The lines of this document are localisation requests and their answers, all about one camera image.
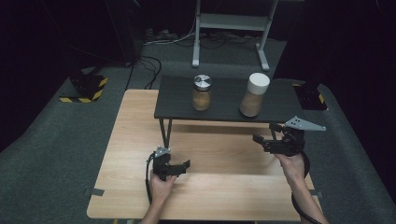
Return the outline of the spice jar with white lid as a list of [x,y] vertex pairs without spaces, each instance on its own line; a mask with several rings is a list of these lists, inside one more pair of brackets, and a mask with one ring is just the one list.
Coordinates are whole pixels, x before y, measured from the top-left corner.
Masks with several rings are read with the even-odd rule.
[[270,78],[263,73],[253,73],[247,82],[246,94],[239,106],[240,112],[249,118],[259,115],[262,107],[262,97],[270,85]]

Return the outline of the dark cabinet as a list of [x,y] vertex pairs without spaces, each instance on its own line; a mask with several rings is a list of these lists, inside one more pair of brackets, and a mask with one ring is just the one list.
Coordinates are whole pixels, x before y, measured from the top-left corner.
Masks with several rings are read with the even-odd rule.
[[143,45],[142,7],[137,0],[105,0],[125,65],[137,62]]

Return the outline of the grey metal stand frame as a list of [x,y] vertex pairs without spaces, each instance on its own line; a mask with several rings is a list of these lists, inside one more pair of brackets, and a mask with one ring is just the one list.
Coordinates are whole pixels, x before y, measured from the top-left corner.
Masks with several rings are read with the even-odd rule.
[[198,67],[200,64],[200,31],[202,28],[260,31],[262,32],[262,38],[261,42],[256,44],[256,50],[262,70],[269,71],[270,66],[264,52],[264,47],[275,16],[278,2],[279,0],[271,0],[271,6],[268,15],[266,17],[258,17],[203,13],[201,11],[201,0],[197,0],[195,9],[195,37],[191,66]]

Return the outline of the person's right hand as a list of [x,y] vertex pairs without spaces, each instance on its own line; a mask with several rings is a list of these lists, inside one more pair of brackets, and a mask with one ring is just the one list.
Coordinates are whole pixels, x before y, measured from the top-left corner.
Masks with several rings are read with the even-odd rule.
[[304,181],[304,159],[300,154],[291,157],[275,154],[275,157],[279,160],[290,186]]

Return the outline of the black shelf riser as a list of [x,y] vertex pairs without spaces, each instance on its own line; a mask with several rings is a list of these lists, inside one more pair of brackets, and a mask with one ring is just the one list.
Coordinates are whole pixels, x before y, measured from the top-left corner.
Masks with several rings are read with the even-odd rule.
[[173,119],[284,123],[295,116],[304,118],[292,83],[281,79],[270,82],[257,117],[243,116],[239,105],[247,85],[248,81],[242,78],[214,77],[209,108],[197,111],[192,106],[192,77],[162,77],[154,118],[159,120],[163,145],[169,147]]

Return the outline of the glass jar with silver lid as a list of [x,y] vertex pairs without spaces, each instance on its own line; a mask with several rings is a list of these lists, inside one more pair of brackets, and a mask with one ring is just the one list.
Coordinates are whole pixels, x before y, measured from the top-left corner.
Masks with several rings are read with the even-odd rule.
[[192,104],[198,111],[209,108],[211,100],[212,78],[208,75],[198,75],[193,79]]

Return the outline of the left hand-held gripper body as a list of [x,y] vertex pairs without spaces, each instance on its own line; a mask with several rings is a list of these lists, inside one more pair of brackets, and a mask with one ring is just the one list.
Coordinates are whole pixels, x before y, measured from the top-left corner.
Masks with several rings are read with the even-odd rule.
[[161,181],[165,181],[168,176],[174,175],[174,170],[169,164],[170,160],[170,150],[166,147],[157,147],[154,151],[153,173],[157,175]]

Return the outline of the black yellow striped stand base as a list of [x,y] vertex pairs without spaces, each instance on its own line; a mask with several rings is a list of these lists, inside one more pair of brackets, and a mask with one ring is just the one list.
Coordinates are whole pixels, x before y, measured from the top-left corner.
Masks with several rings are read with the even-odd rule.
[[306,81],[304,84],[293,84],[297,98],[303,110],[324,111],[328,107],[323,95],[318,90],[318,83]]
[[78,96],[61,95],[63,103],[92,103],[97,101],[103,93],[108,78],[101,75],[83,74],[81,71],[68,79]]

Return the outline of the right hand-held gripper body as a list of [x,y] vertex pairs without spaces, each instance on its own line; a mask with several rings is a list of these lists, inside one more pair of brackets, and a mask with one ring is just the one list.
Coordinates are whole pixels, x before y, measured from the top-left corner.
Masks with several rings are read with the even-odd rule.
[[304,150],[305,131],[325,132],[326,127],[320,126],[316,123],[294,117],[282,125],[284,127],[284,133],[277,133],[276,140],[273,139],[274,153],[272,154],[283,154],[286,156],[294,156],[301,153]]

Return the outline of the person's left hand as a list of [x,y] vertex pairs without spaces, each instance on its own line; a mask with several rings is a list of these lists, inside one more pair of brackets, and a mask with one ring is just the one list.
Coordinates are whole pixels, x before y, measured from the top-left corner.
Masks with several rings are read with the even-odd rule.
[[157,175],[152,175],[149,181],[151,191],[151,205],[155,208],[162,208],[171,194],[172,187],[177,180],[176,175],[171,175],[167,180],[162,181]]

